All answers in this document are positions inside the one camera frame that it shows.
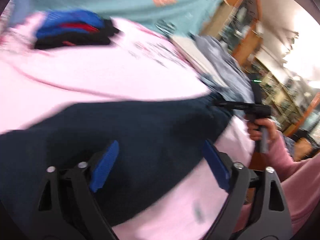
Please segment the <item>person's right hand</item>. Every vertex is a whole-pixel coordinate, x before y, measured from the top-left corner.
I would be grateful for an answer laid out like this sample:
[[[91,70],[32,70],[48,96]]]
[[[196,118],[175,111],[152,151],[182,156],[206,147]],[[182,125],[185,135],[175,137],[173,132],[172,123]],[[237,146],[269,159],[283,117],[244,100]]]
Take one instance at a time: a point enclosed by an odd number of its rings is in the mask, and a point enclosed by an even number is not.
[[[262,142],[266,150],[269,150],[271,144],[279,137],[277,126],[270,118],[248,120],[247,132],[251,140]]]

